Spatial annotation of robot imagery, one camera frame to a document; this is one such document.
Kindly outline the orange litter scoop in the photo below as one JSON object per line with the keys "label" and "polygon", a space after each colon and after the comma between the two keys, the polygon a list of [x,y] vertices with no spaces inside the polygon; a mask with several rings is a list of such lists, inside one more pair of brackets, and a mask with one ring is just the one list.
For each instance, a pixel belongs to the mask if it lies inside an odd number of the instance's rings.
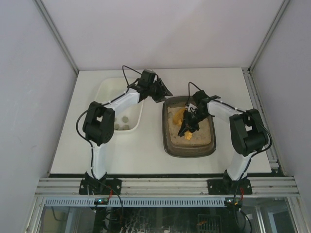
{"label": "orange litter scoop", "polygon": [[[181,127],[182,121],[183,121],[183,114],[186,108],[181,108],[179,109],[173,116],[173,124],[176,126]],[[191,140],[192,138],[192,133],[191,132],[186,132],[184,135],[184,138],[186,140]]]}

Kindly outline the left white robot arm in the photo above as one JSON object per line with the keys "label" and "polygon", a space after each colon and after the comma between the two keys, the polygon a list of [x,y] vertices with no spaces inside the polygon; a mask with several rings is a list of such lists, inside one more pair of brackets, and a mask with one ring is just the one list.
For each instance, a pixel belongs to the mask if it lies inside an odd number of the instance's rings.
{"label": "left white robot arm", "polygon": [[81,114],[86,116],[82,126],[85,136],[79,136],[90,144],[90,176],[93,179],[100,180],[107,174],[104,149],[113,137],[116,115],[148,97],[159,103],[172,95],[155,72],[145,69],[140,73],[140,78],[129,83],[119,96],[106,103],[90,103],[88,109]]}

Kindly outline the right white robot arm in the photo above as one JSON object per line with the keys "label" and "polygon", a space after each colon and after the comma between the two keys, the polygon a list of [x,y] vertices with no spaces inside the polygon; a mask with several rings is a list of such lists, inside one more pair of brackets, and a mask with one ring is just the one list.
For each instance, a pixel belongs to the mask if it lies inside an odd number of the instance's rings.
{"label": "right white robot arm", "polygon": [[219,96],[208,96],[204,90],[192,96],[195,105],[187,98],[179,137],[199,130],[199,123],[208,117],[217,117],[230,126],[231,144],[235,150],[230,166],[225,170],[220,189],[229,194],[239,190],[247,181],[247,170],[254,156],[270,147],[272,137],[264,127],[257,109],[241,110],[220,100]]}

